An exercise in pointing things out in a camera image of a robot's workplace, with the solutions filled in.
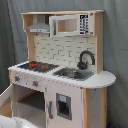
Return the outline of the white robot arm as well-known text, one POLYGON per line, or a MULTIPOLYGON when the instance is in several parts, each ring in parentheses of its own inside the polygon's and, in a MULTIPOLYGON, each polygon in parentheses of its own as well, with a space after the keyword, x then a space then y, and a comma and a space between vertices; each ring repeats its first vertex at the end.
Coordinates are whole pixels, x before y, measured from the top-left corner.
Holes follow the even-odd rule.
POLYGON ((29 121, 19 117, 6 117, 0 115, 0 128, 38 128, 29 121))

